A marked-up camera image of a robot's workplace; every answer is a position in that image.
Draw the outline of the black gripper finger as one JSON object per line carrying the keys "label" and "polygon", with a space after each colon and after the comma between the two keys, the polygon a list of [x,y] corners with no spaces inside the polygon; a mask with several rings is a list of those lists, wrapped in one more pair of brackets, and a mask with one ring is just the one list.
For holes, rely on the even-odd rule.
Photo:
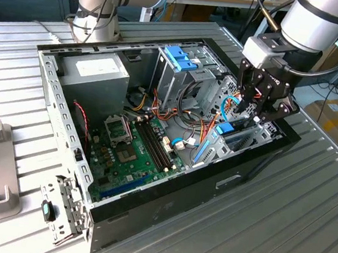
{"label": "black gripper finger", "polygon": [[262,122],[275,121],[299,112],[290,85],[267,84],[263,85],[260,91],[261,97],[257,100],[255,112]]}
{"label": "black gripper finger", "polygon": [[250,104],[254,96],[254,87],[252,87],[255,68],[247,59],[242,59],[238,73],[238,89],[241,95],[241,101],[236,109],[237,113],[242,113]]}

